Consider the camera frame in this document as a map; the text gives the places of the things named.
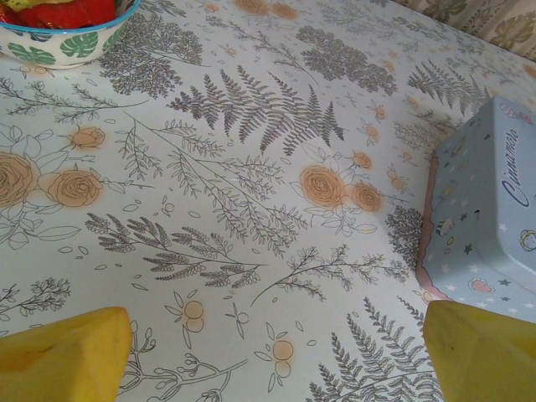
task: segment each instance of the leaf-patterned bowl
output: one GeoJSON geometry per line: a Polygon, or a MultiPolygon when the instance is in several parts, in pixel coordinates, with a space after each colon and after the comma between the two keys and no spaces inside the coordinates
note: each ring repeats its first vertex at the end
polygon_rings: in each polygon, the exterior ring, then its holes
{"type": "Polygon", "coordinates": [[[116,19],[81,29],[28,28],[0,23],[0,52],[48,69],[72,69],[101,57],[121,37],[142,0],[116,0],[116,19]]]}

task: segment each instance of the tablecloth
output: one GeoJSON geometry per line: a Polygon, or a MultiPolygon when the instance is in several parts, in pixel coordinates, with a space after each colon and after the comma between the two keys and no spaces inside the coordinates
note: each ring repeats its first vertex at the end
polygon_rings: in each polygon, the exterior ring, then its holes
{"type": "Polygon", "coordinates": [[[530,62],[385,0],[143,0],[90,65],[0,66],[2,336],[126,307],[119,402],[442,400],[430,153],[533,110],[530,62]]]}

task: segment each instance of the bowl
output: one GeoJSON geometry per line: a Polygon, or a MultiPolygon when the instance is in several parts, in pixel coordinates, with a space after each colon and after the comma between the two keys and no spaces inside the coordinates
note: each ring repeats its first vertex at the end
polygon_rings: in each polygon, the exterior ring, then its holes
{"type": "Polygon", "coordinates": [[[0,23],[0,52],[47,69],[73,69],[110,50],[141,2],[116,0],[116,19],[88,28],[43,29],[0,23]]]}

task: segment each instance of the red pepper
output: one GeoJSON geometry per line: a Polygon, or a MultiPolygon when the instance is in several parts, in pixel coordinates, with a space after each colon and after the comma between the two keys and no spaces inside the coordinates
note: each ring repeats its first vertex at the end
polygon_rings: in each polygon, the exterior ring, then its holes
{"type": "Polygon", "coordinates": [[[8,6],[0,2],[0,23],[12,23],[13,25],[23,25],[17,14],[8,6]]]}
{"type": "Polygon", "coordinates": [[[76,29],[108,23],[116,18],[115,0],[73,0],[69,3],[40,4],[17,15],[32,28],[76,29]]]}

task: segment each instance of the bowl rim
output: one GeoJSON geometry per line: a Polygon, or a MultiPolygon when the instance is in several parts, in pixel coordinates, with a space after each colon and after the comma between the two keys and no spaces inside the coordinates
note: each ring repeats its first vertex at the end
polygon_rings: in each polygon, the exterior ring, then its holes
{"type": "Polygon", "coordinates": [[[23,25],[15,25],[13,23],[0,23],[0,28],[9,29],[12,31],[29,32],[31,34],[86,34],[88,32],[95,32],[101,29],[113,28],[116,25],[125,22],[131,17],[133,13],[140,7],[142,0],[134,0],[132,7],[126,10],[126,13],[120,17],[114,18],[107,23],[101,23],[94,25],[93,27],[77,28],[77,29],[46,29],[46,28],[30,28],[23,25]]]}

